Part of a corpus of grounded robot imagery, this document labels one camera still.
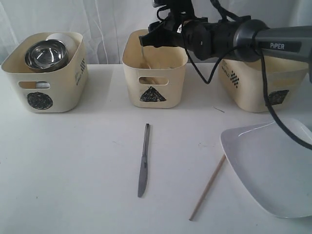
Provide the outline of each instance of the bin handle hole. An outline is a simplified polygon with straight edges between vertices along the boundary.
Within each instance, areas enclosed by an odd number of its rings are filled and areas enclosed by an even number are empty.
[[[139,77],[138,82],[145,85],[167,85],[169,80],[165,77]]]
[[[19,87],[22,89],[49,89],[51,86],[45,81],[20,81]]]

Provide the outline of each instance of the storage bin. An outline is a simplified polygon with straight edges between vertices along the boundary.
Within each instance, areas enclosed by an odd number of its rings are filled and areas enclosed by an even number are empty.
[[[179,47],[144,47],[142,57],[139,36],[147,30],[133,32],[125,47],[122,62],[129,99],[144,108],[171,108],[180,103],[187,55]]]
[[[35,73],[27,67],[24,61],[26,51],[50,34],[38,33],[28,37],[1,66],[24,107],[35,113],[73,109],[78,104],[88,77],[83,37],[74,32],[64,33],[79,45],[65,67],[49,73]]]
[[[275,110],[284,108],[295,94],[308,72],[303,62],[265,57],[268,94]],[[267,111],[263,98],[261,61],[240,62],[224,59],[219,66],[219,78],[225,89],[248,112]]]

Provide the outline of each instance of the knife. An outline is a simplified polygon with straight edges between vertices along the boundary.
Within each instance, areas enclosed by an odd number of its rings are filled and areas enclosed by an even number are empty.
[[[138,179],[138,190],[137,190],[138,197],[143,196],[143,194],[145,193],[146,185],[147,185],[147,153],[148,153],[149,140],[150,140],[150,125],[147,123],[145,125],[141,169],[140,169],[140,175]]]

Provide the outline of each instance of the white curtain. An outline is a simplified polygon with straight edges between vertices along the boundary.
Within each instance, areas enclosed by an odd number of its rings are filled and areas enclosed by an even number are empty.
[[[0,63],[38,32],[83,34],[88,63],[121,63],[132,31],[156,20],[151,0],[0,0]],[[220,0],[230,11],[263,20],[269,27],[312,25],[311,0]],[[210,0],[193,0],[197,16],[220,17]]]

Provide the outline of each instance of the stainless steel bowl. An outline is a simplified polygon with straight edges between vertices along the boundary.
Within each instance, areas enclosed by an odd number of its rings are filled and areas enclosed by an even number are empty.
[[[59,40],[43,40],[28,49],[25,63],[36,73],[56,71],[67,65],[68,52]]]

